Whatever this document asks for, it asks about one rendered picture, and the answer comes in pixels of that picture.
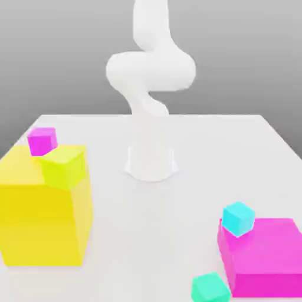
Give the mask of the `small cyan cube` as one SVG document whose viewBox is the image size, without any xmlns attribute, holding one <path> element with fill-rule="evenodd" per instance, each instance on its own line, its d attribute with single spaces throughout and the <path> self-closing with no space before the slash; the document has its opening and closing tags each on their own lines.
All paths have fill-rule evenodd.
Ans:
<svg viewBox="0 0 302 302">
<path fill-rule="evenodd" d="M 242 202 L 226 206 L 222 211 L 222 226 L 236 238 L 250 232 L 255 221 L 255 211 Z"/>
</svg>

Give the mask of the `small teal green cube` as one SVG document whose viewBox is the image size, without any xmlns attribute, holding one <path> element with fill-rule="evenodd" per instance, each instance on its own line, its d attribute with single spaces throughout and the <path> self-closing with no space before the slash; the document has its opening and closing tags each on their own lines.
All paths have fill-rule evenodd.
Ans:
<svg viewBox="0 0 302 302">
<path fill-rule="evenodd" d="M 193 302 L 229 302 L 231 292 L 217 273 L 207 273 L 193 278 Z"/>
</svg>

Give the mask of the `small lime yellow cube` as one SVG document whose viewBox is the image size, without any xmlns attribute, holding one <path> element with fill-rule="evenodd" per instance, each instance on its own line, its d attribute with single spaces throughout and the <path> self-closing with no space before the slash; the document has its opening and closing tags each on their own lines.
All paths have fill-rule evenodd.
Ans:
<svg viewBox="0 0 302 302">
<path fill-rule="evenodd" d="M 69 190 L 86 175 L 86 148 L 59 145 L 40 157 L 40 164 L 46 185 Z"/>
</svg>

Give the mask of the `large magenta box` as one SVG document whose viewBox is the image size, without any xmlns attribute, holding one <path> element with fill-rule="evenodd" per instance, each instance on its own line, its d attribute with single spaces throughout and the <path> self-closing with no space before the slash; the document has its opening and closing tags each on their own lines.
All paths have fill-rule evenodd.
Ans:
<svg viewBox="0 0 302 302">
<path fill-rule="evenodd" d="M 235 298 L 302 298 L 302 232 L 291 218 L 257 218 L 236 238 L 223 226 L 217 241 Z"/>
</svg>

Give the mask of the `small magenta cube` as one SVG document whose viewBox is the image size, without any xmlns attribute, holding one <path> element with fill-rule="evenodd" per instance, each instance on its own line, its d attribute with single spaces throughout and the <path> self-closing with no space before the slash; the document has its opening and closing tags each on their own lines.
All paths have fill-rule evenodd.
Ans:
<svg viewBox="0 0 302 302">
<path fill-rule="evenodd" d="M 27 139 L 32 156 L 43 156 L 58 146 L 54 127 L 35 127 Z"/>
</svg>

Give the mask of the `large yellow box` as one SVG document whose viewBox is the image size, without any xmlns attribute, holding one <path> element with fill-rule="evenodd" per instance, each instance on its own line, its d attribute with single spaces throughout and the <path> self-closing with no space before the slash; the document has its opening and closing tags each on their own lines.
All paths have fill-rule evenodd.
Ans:
<svg viewBox="0 0 302 302">
<path fill-rule="evenodd" d="M 69 190 L 44 183 L 40 157 L 0 159 L 0 253 L 7 266 L 81 266 L 93 221 L 90 174 Z"/>
</svg>

